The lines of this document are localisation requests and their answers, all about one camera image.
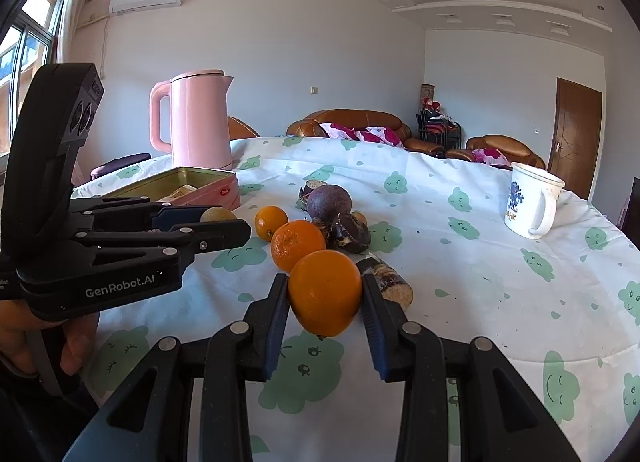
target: chair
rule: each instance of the chair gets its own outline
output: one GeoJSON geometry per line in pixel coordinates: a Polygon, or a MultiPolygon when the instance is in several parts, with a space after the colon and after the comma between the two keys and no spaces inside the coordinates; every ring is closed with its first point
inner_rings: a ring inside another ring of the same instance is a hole
{"type": "Polygon", "coordinates": [[[526,145],[507,135],[484,135],[484,137],[473,137],[466,141],[466,149],[450,149],[446,153],[446,158],[457,158],[467,162],[475,162],[474,149],[485,149],[493,147],[501,151],[509,162],[520,162],[529,166],[546,169],[545,161],[542,157],[533,153],[526,145]]]}
{"type": "MultiPolygon", "coordinates": [[[[229,138],[231,140],[237,140],[239,138],[260,137],[260,135],[254,128],[252,128],[248,124],[245,124],[240,119],[236,119],[236,117],[229,117],[228,123],[229,138]]],[[[105,176],[107,173],[112,173],[114,171],[117,171],[118,169],[133,166],[133,164],[137,164],[138,162],[142,162],[144,160],[149,160],[150,158],[151,155],[149,155],[149,153],[137,153],[136,155],[114,158],[106,164],[102,164],[101,166],[93,169],[91,171],[91,180],[95,180],[96,178],[105,176]]]]}
{"type": "Polygon", "coordinates": [[[231,140],[238,140],[239,138],[260,137],[260,135],[254,128],[252,128],[248,124],[245,124],[240,119],[236,119],[236,117],[229,117],[228,123],[229,138],[231,140]]]}
{"type": "Polygon", "coordinates": [[[444,148],[433,142],[425,142],[411,137],[411,128],[403,124],[398,117],[383,111],[369,111],[365,109],[323,109],[307,115],[303,120],[296,121],[287,128],[287,135],[297,137],[327,137],[322,122],[335,122],[356,130],[369,126],[390,127],[407,151],[417,151],[433,157],[444,156],[444,148]]]}
{"type": "Polygon", "coordinates": [[[462,128],[458,122],[451,122],[442,118],[430,118],[422,110],[416,117],[418,119],[418,136],[420,140],[434,142],[443,146],[446,150],[460,148],[462,128]]]}

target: pink floral pillow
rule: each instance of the pink floral pillow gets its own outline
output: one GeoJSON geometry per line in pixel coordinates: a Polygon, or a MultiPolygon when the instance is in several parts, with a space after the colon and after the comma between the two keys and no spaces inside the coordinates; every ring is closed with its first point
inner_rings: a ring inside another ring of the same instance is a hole
{"type": "Polygon", "coordinates": [[[329,135],[329,138],[340,138],[343,140],[357,140],[358,136],[351,127],[346,127],[335,122],[322,122],[320,127],[329,135]]]}
{"type": "Polygon", "coordinates": [[[495,147],[474,149],[472,153],[474,154],[476,162],[484,162],[489,166],[511,166],[511,162],[507,160],[507,157],[495,147]]]}
{"type": "Polygon", "coordinates": [[[380,142],[389,146],[403,148],[402,141],[390,127],[369,126],[363,131],[356,131],[358,139],[363,142],[380,142]]]}

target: tablecloth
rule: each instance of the tablecloth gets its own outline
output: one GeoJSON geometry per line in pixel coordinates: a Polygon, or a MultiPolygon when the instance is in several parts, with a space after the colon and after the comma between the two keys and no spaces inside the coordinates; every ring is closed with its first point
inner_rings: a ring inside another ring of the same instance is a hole
{"type": "MultiPolygon", "coordinates": [[[[563,191],[551,232],[530,240],[503,222],[508,171],[326,138],[237,140],[232,152],[239,218],[253,226],[257,210],[273,204],[303,219],[296,201],[305,180],[341,185],[369,220],[370,249],[413,287],[410,320],[458,341],[491,338],[582,460],[603,461],[622,438],[640,406],[640,254],[590,203],[563,191]]],[[[169,167],[170,156],[152,159],[74,195],[169,167]]],[[[102,312],[83,373],[98,402],[161,337],[210,336],[267,295],[278,269],[253,234],[232,252],[198,255],[179,291],[102,312]]],[[[359,315],[320,342],[291,314],[273,378],[247,385],[254,460],[393,460],[402,392],[374,371],[359,315]]],[[[450,444],[455,460],[455,420],[450,444]]]]}

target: finger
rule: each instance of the finger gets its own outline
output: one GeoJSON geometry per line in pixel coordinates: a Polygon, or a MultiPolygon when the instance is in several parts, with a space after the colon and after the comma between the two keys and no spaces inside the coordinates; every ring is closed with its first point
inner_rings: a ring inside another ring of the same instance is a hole
{"type": "Polygon", "coordinates": [[[36,372],[24,332],[10,332],[0,328],[0,352],[25,374],[36,372]]]}
{"type": "Polygon", "coordinates": [[[66,344],[60,356],[60,367],[67,375],[76,373],[89,359],[94,348],[99,314],[89,314],[63,324],[66,344]]]}
{"type": "Polygon", "coordinates": [[[43,330],[58,326],[35,317],[24,301],[0,301],[0,327],[10,332],[43,330]]]}

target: kettle handle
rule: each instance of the kettle handle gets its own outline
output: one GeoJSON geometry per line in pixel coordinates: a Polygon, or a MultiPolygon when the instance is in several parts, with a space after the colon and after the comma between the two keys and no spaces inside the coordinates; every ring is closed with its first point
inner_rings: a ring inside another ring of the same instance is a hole
{"type": "Polygon", "coordinates": [[[169,96],[171,81],[158,82],[149,95],[149,140],[158,151],[171,153],[171,144],[160,138],[160,100],[169,96]]]}

